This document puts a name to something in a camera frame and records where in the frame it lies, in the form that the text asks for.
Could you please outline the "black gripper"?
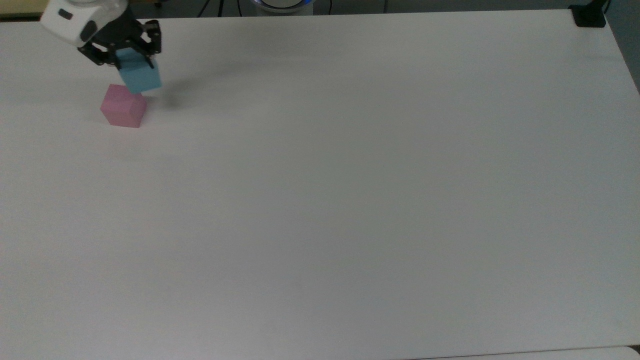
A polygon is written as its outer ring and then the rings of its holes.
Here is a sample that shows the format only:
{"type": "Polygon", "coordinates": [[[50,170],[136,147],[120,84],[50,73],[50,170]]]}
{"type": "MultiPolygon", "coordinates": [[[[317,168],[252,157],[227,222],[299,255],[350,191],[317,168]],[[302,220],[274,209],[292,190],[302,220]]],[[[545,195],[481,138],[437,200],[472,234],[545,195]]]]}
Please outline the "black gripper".
{"type": "Polygon", "coordinates": [[[109,65],[116,69],[122,68],[121,60],[117,50],[110,44],[114,44],[117,49],[124,49],[125,45],[133,46],[133,50],[142,55],[151,69],[156,68],[153,57],[162,52],[160,22],[157,19],[140,22],[130,6],[126,7],[121,16],[98,30],[91,41],[78,47],[78,52],[98,66],[109,65]]]}

